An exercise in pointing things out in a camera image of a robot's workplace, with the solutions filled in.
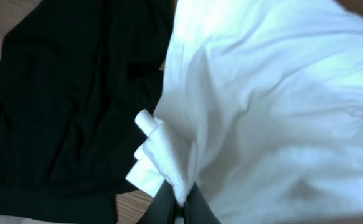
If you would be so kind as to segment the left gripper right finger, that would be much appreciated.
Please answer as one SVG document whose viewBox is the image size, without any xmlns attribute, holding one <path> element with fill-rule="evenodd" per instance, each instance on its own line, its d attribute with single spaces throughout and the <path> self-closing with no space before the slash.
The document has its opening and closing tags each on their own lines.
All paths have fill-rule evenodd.
<svg viewBox="0 0 363 224">
<path fill-rule="evenodd" d="M 197 184 L 191 188 L 183 210 L 185 224 L 220 224 Z"/>
</svg>

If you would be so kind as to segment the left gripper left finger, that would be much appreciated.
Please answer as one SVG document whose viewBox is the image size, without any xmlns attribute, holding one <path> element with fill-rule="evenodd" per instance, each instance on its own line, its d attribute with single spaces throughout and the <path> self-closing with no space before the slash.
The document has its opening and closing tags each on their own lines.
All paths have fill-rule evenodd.
<svg viewBox="0 0 363 224">
<path fill-rule="evenodd" d="M 176 199 L 172 186 L 163 182 L 152 203 L 136 224 L 174 224 Z"/>
</svg>

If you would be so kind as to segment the white polo shirt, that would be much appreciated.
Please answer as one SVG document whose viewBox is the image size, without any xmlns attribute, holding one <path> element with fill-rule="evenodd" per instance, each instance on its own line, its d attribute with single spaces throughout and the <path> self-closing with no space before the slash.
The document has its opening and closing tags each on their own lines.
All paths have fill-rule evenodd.
<svg viewBox="0 0 363 224">
<path fill-rule="evenodd" d="M 329 0 L 179 1 L 127 180 L 221 223 L 363 217 L 363 17 Z"/>
</svg>

